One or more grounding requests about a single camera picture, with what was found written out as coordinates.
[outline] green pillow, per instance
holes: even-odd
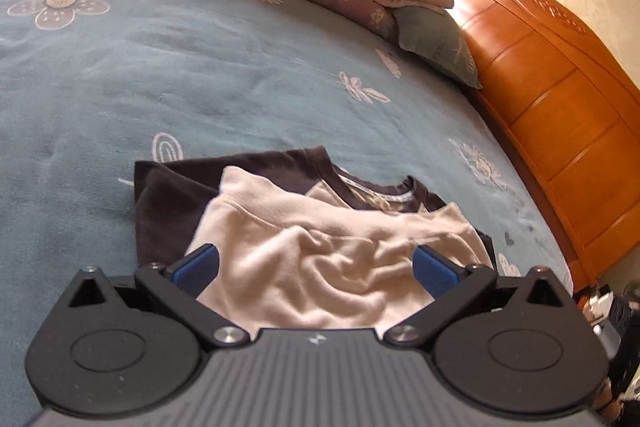
[[[398,21],[398,45],[424,58],[437,70],[481,89],[478,68],[458,24],[446,10],[405,6],[393,10]]]

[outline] headboard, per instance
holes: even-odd
[[[483,89],[467,97],[549,224],[575,290],[640,242],[640,91],[555,0],[455,0]]]

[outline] gray ribbed panel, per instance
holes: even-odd
[[[421,354],[383,346],[372,330],[267,330],[250,347],[219,351],[182,396],[112,421],[46,412],[33,427],[515,427],[444,389]],[[534,424],[597,427],[588,413]]]

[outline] silver screw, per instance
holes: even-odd
[[[235,326],[218,328],[213,333],[213,338],[222,344],[235,344],[244,339],[244,331]]]
[[[389,336],[398,343],[408,343],[420,338],[420,331],[411,325],[394,326],[389,330]]]

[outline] clothes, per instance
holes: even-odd
[[[431,212],[445,205],[437,194],[412,176],[395,187],[359,180],[333,165],[321,146],[164,164],[139,161],[135,167],[134,191],[136,250],[140,265],[154,262],[169,265],[184,255],[207,203],[218,195],[223,170],[231,165],[263,176],[287,192],[307,194],[316,185],[324,184],[337,198],[334,203],[341,201],[337,206],[356,210],[380,210],[384,201],[402,212]],[[374,196],[370,197],[362,190],[354,192],[348,183],[373,192]],[[478,233],[495,266],[491,238]]]
[[[429,245],[461,266],[489,256],[455,203],[429,213],[340,208],[225,168],[188,251],[212,243],[220,270],[198,301],[255,335],[365,328],[380,335],[433,298],[412,256]]]

